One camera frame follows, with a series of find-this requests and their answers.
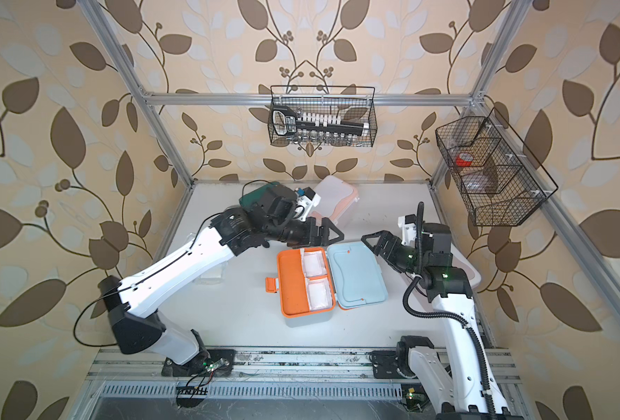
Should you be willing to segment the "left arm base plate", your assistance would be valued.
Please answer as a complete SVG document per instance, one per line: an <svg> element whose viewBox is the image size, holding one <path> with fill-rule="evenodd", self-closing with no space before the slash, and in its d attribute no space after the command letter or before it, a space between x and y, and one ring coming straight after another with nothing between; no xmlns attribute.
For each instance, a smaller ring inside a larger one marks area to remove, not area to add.
<svg viewBox="0 0 620 420"><path fill-rule="evenodd" d="M203 350L189 362L178 365L167 358L161 375L164 377L207 377L229 376L235 366L236 350L233 348L212 348Z"/></svg>

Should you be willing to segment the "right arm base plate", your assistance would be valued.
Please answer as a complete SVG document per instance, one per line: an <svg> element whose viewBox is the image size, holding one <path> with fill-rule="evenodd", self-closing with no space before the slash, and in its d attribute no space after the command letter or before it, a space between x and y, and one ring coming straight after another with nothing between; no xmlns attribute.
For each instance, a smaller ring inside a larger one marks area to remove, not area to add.
<svg viewBox="0 0 620 420"><path fill-rule="evenodd" d="M368 359L376 379L417 379L408 365L408 354L413 348L435 349L427 337L404 335L394 350L373 350Z"/></svg>

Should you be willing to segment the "orange tray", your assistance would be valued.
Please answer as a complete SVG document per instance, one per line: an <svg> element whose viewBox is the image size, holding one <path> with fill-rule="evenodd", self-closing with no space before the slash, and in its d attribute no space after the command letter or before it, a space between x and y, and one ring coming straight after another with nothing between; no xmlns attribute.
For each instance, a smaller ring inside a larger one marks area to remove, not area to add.
<svg viewBox="0 0 620 420"><path fill-rule="evenodd" d="M327 277L333 294L333 307L322 311L310 311L308 295L306 295L306 278L301 266L301 250L322 250L327 264ZM277 293L280 297L280 311L289 327L311 325L329 320L336 308L336 291L329 269L329 260L323 248L301 248L300 250L285 250L277 255L278 272L275 278L266 278L266 291Z"/></svg>

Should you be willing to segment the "blue box orange trim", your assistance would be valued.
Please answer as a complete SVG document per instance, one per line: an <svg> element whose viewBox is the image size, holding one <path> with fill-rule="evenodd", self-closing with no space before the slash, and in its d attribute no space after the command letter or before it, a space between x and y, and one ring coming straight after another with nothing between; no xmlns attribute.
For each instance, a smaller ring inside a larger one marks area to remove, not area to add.
<svg viewBox="0 0 620 420"><path fill-rule="evenodd" d="M363 243L337 243L325 252L336 291L335 309L346 312L387 301L389 294L382 270Z"/></svg>

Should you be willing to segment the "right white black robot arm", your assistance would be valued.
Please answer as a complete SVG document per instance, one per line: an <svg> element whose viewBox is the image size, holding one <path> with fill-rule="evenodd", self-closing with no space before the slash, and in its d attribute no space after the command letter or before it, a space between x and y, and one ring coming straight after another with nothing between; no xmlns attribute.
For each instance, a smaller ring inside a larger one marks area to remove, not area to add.
<svg viewBox="0 0 620 420"><path fill-rule="evenodd" d="M411 276L402 305L417 319L440 322L449 366L441 365L430 339L404 336L397 348L400 374L420 381L439 419L510 419L478 332L469 278L453 265L448 226L413 222L404 229L413 232L411 239L382 230L362 242L394 271Z"/></svg>

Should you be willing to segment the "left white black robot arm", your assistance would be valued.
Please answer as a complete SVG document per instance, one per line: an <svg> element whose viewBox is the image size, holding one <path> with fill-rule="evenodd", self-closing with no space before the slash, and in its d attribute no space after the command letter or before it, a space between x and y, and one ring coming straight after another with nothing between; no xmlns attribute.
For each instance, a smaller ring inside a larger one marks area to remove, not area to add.
<svg viewBox="0 0 620 420"><path fill-rule="evenodd" d="M292 190L278 182L244 192L236 206L208 217L196 236L147 269L120 279L108 276L98 287L114 347L124 355L145 351L187 365L207 351L195 330L184 331L160 306L184 286L246 250L284 243L293 249L325 248L343 240L329 218L315 220L322 199L312 188Z"/></svg>

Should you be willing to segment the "gauze packet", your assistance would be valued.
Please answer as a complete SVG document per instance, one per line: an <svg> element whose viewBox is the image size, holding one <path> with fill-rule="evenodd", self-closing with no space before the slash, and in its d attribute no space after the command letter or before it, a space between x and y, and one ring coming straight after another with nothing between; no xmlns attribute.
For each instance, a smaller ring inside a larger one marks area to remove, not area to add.
<svg viewBox="0 0 620 420"><path fill-rule="evenodd" d="M318 278L327 275L327 264L322 250L301 250L301 266L306 278Z"/></svg>
<svg viewBox="0 0 620 420"><path fill-rule="evenodd" d="M312 312L333 307L333 294L326 276L306 280L306 295L308 295L309 310Z"/></svg>
<svg viewBox="0 0 620 420"><path fill-rule="evenodd" d="M223 262L208 269L194 280L195 285L219 285L223 282L227 263Z"/></svg>

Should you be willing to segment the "pink first aid box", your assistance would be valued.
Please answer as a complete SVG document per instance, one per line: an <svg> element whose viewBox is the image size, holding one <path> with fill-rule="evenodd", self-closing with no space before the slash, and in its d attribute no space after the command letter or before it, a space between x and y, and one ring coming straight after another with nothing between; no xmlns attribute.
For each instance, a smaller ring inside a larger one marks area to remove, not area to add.
<svg viewBox="0 0 620 420"><path fill-rule="evenodd" d="M451 254L453 256L452 266L462 269L467 275L471 288L476 289L483 280L480 272L453 244L451 244Z"/></svg>

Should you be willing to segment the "white box pink trim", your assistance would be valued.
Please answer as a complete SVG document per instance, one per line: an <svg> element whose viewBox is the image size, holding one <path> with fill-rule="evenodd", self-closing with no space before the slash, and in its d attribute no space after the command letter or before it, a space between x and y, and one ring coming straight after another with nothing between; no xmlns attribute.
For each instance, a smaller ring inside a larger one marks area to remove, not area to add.
<svg viewBox="0 0 620 420"><path fill-rule="evenodd" d="M322 225L322 219L327 218L337 228L345 228L353 219L360 200L357 188L329 175L314 187L314 191L320 197L319 205L310 213L316 224Z"/></svg>

